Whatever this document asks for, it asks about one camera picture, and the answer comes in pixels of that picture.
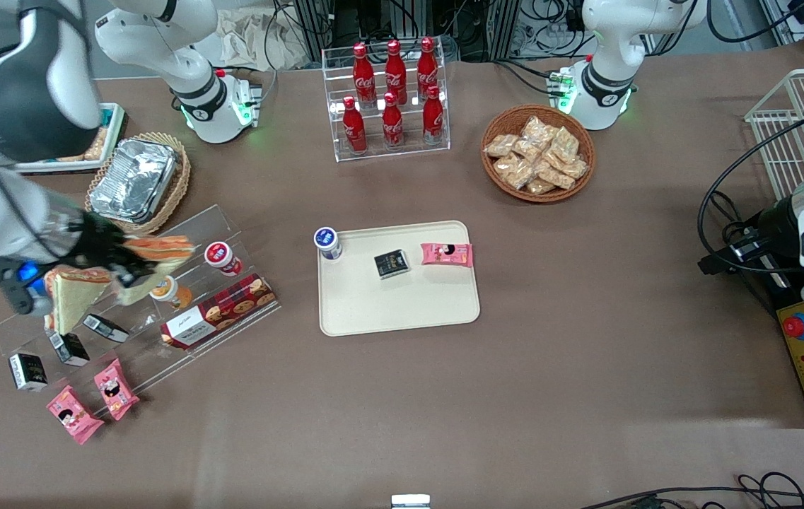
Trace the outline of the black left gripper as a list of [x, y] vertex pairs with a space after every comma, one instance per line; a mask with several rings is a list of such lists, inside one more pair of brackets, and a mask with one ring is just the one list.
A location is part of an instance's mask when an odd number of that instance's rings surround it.
[[798, 219], [792, 199], [781, 199], [745, 221], [726, 226], [729, 273], [799, 273]]

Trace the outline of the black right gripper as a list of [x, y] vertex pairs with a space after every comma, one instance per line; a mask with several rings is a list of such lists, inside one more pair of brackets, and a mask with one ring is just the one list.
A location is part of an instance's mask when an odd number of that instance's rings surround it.
[[75, 267], [104, 268], [117, 275], [121, 286], [136, 286], [155, 273], [157, 263], [137, 257], [131, 242], [120, 228], [105, 217], [82, 211], [76, 232]]

